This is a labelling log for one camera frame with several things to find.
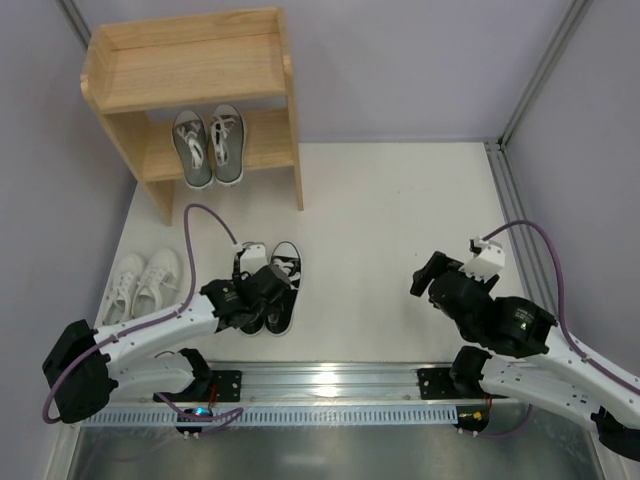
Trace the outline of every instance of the robotic arm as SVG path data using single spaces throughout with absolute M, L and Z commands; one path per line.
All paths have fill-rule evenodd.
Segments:
M 540 368 L 463 347 L 451 369 L 456 389 L 462 395 L 484 392 L 529 402 L 597 431 L 603 445 L 640 461 L 638 378 L 570 337 L 586 354 L 579 355 L 556 319 L 533 302 L 492 298 L 504 250 L 477 237 L 471 251 L 474 257 L 464 264 L 435 252 L 414 273 L 411 294 L 420 297 L 428 289 L 429 302 L 456 322 L 466 341 L 498 355 L 526 358 Z
M 289 288 L 286 274 L 268 265 L 264 245 L 252 244 L 239 256 L 232 280 L 213 280 L 187 305 L 177 304 L 97 330 L 85 320 L 72 323 L 42 367 L 49 386 L 56 390 L 54 399 L 60 419 L 75 423 L 99 412 L 110 401 L 150 397 L 155 392 L 200 397 L 210 384 L 211 370 L 197 350 L 149 356 L 167 345 L 240 328 L 259 316 L 267 316 L 278 308 L 282 294 Z M 167 317 L 166 321 L 158 320 Z M 60 383 L 63 372 L 92 349 L 93 353 Z

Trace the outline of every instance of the metal frame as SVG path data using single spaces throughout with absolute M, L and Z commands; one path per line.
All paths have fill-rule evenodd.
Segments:
M 242 372 L 240 401 L 221 404 L 221 411 L 238 406 L 245 409 L 246 418 L 243 415 L 238 426 L 451 424 L 456 423 L 457 406 L 485 402 L 420 398 L 418 370 L 449 368 L 450 363 L 209 362 L 209 366 Z M 175 424 L 175 413 L 163 404 L 137 400 L 110 404 L 83 422 L 83 427 Z M 518 403 L 507 398 L 496 402 Z
M 522 189 L 511 169 L 508 153 L 497 143 L 487 143 L 485 149 L 505 221 L 528 219 L 520 194 Z M 545 257 L 542 256 L 533 235 L 531 229 L 524 226 L 509 230 L 518 273 L 527 296 L 546 310 L 557 314 L 550 277 L 545 274 Z
M 79 436 L 80 428 L 77 425 L 59 427 L 58 437 L 49 454 L 43 480 L 67 478 Z
M 538 68 L 536 68 L 536 71 L 531 77 L 531 80 L 529 80 L 524 93 L 520 97 L 511 118 L 507 122 L 505 131 L 499 141 L 502 148 L 509 144 L 514 132 L 544 87 L 547 79 L 560 60 L 560 57 L 562 57 L 571 37 L 573 37 L 573 34 L 582 22 L 582 19 L 586 15 L 587 10 L 589 10 L 592 3 L 593 0 L 573 0 L 573 3 L 567 10 L 567 13 L 565 13 L 562 22 L 560 22 L 560 26 L 556 30 L 551 43 L 544 52 L 542 60 L 538 64 Z
M 87 25 L 84 17 L 80 13 L 78 6 L 74 0 L 56 0 L 58 7 L 62 10 L 63 15 L 69 22 L 69 26 L 75 34 L 78 41 L 82 44 L 84 49 L 89 48 L 89 41 L 91 40 L 91 30 Z

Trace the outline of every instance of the shoelace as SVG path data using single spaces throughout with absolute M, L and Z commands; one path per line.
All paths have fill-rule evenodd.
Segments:
M 118 278 L 118 283 L 114 286 L 112 290 L 112 298 L 115 301 L 121 299 L 123 302 L 126 301 L 127 293 L 129 290 L 129 285 L 133 281 L 133 273 L 127 272 Z
M 213 128 L 216 131 L 216 138 L 213 141 L 213 148 L 216 152 L 216 165 L 226 165 L 228 160 L 227 144 L 224 140 L 229 136 L 229 132 L 234 127 L 236 119 L 233 117 L 213 118 Z
M 138 282 L 138 285 L 146 286 L 146 285 L 152 285 L 153 283 L 157 283 L 158 285 L 164 285 L 165 287 L 170 288 L 171 290 L 179 291 L 180 288 L 178 288 L 176 285 L 172 285 L 171 283 L 169 283 L 167 280 L 164 279 L 166 276 L 167 276 L 166 269 L 152 268 L 149 270 L 148 275 L 145 275 L 140 279 L 140 281 Z
M 283 260 L 280 260 L 279 258 L 274 258 L 273 259 L 273 264 L 276 265 L 277 267 L 279 267 L 280 270 L 282 270 L 284 273 L 286 273 L 287 276 L 289 277 L 290 281 L 293 282 L 293 281 L 298 280 L 300 278 L 300 272 L 297 272 L 297 273 L 291 275 L 291 272 L 295 268 L 295 265 L 293 264 L 293 262 L 285 262 Z
M 202 168 L 202 164 L 204 163 L 204 152 L 202 151 L 202 145 L 198 141 L 198 131 L 200 131 L 200 124 L 196 122 L 191 122 L 191 126 L 194 130 L 187 132 L 187 129 L 183 126 L 178 127 L 176 130 L 178 135 L 182 137 L 185 141 L 189 150 L 191 151 L 191 166 L 195 170 L 199 170 Z

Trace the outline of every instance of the wooden shoe rack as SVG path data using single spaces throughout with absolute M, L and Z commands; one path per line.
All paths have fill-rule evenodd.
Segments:
M 282 8 L 102 25 L 80 78 L 82 94 L 131 173 L 171 224 L 176 179 L 173 121 L 148 110 L 286 97 L 286 108 L 242 112 L 245 168 L 292 167 L 303 209 L 298 123 Z

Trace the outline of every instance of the shoe sole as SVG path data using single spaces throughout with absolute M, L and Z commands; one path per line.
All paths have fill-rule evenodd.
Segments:
M 276 252 L 276 250 L 278 250 L 278 247 L 280 245 L 282 245 L 283 243 L 288 243 L 289 245 L 291 245 L 293 247 L 293 249 L 296 251 L 296 253 L 298 254 L 298 258 L 300 259 L 300 287 L 302 287 L 302 278 L 304 277 L 304 269 L 302 267 L 302 254 L 300 253 L 300 250 L 298 250 L 298 247 L 296 247 L 296 245 L 293 242 L 284 241 L 284 242 L 280 242 L 278 245 L 276 245 L 276 248 L 273 249 L 273 252 L 271 252 L 271 256 L 269 257 L 269 264 L 271 264 L 271 260 L 273 259 L 273 254 Z M 282 333 L 273 333 L 271 330 L 269 330 L 267 328 L 266 322 L 265 322 L 265 324 L 264 324 L 264 326 L 262 328 L 266 329 L 267 332 L 269 332 L 274 337 L 282 337 L 283 335 L 286 335 L 287 333 L 289 333 L 289 330 L 291 330 L 291 327 L 293 326 L 293 314 L 295 313 L 296 307 L 298 306 L 297 302 L 298 302 L 298 298 L 296 297 L 296 305 L 294 305 L 293 311 L 291 312 L 291 321 L 289 322 L 289 326 L 287 327 L 287 329 L 284 332 L 282 332 Z
M 215 175 L 211 175 L 211 180 L 209 180 L 209 182 L 205 183 L 204 185 L 202 185 L 201 187 L 196 187 L 195 185 L 191 185 L 189 182 L 187 182 L 187 180 L 185 179 L 184 183 L 187 184 L 187 187 L 189 187 L 191 190 L 204 190 L 206 188 L 209 188 L 211 185 L 213 185 L 216 182 L 216 178 Z
M 236 330 L 236 332 L 240 332 L 242 335 L 244 335 L 245 337 L 255 337 L 256 335 L 258 335 L 260 332 L 262 332 L 265 329 L 265 323 L 262 322 L 262 327 L 260 327 L 260 330 L 258 330 L 256 333 L 245 333 L 243 332 L 240 328 L 238 328 Z
M 238 113 L 238 116 L 240 117 L 240 120 L 242 121 L 242 168 L 240 169 L 240 175 L 238 176 L 238 178 L 236 178 L 232 182 L 221 182 L 216 177 L 216 169 L 214 168 L 213 169 L 213 178 L 215 178 L 216 182 L 218 182 L 223 187 L 233 187 L 234 185 L 237 185 L 238 183 L 240 183 L 242 181 L 242 178 L 244 177 L 244 149 L 247 146 L 247 122 L 244 121 L 244 117 L 242 116 L 240 111 L 238 111 L 236 109 L 236 112 Z M 213 127 L 213 124 L 211 125 L 211 127 L 209 127 L 209 137 L 210 138 L 213 138 L 213 136 L 212 136 L 213 134 L 211 132 L 211 128 L 212 127 Z

